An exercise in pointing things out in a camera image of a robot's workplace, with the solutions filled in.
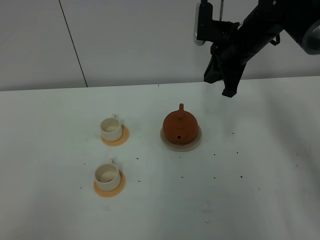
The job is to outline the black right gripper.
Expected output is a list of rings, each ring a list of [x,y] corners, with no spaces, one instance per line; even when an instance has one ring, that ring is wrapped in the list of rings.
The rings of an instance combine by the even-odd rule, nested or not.
[[[280,25],[274,21],[244,21],[243,24],[211,46],[211,59],[204,73],[204,82],[224,82],[222,95],[233,97],[247,62],[262,48],[280,42]]]

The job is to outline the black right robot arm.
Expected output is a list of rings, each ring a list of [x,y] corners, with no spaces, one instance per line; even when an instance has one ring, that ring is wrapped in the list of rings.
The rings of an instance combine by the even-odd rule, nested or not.
[[[280,43],[286,31],[308,54],[320,53],[320,2],[318,0],[260,0],[243,23],[213,20],[213,6],[198,7],[196,39],[211,42],[206,83],[224,82],[222,95],[233,97],[247,62],[267,44]]]

